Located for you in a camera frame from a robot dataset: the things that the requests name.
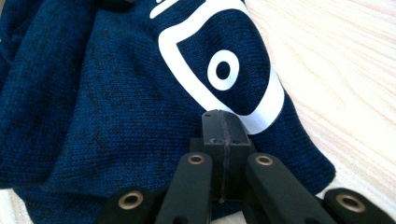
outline white ring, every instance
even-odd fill
[[[220,63],[227,63],[230,65],[230,74],[225,79],[219,78],[216,72]],[[212,86],[219,91],[229,90],[238,78],[238,73],[238,58],[234,53],[227,49],[222,49],[216,52],[216,54],[213,55],[212,59],[210,60],[209,66],[207,67],[207,78],[209,79],[210,84],[212,84]]]

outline wood grain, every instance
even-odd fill
[[[396,219],[396,1],[247,0],[247,7],[305,129],[337,169],[330,187],[354,189]],[[23,204],[10,197],[14,223],[27,223]]]

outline black metal clamp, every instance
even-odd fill
[[[95,223],[210,223],[213,200],[242,202],[248,224],[395,223],[355,191],[311,195],[278,158],[256,151],[236,115],[212,110],[202,119],[202,138],[191,139],[168,186],[120,190]]]

